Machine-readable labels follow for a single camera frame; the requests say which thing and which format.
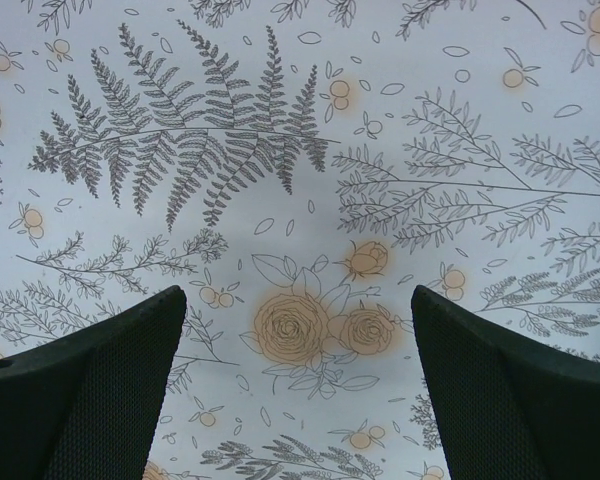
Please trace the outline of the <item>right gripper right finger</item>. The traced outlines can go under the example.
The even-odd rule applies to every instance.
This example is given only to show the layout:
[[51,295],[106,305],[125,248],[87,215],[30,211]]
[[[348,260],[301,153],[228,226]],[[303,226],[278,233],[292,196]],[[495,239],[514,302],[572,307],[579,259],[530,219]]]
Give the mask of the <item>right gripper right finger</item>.
[[415,339],[453,479],[600,479],[600,363],[419,285]]

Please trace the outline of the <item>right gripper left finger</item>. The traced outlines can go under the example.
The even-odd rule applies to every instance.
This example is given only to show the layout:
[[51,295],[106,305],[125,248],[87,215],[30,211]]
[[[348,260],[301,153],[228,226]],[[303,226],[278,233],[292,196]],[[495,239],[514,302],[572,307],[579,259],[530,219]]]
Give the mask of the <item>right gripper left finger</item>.
[[140,479],[186,313],[172,286],[0,359],[0,479]]

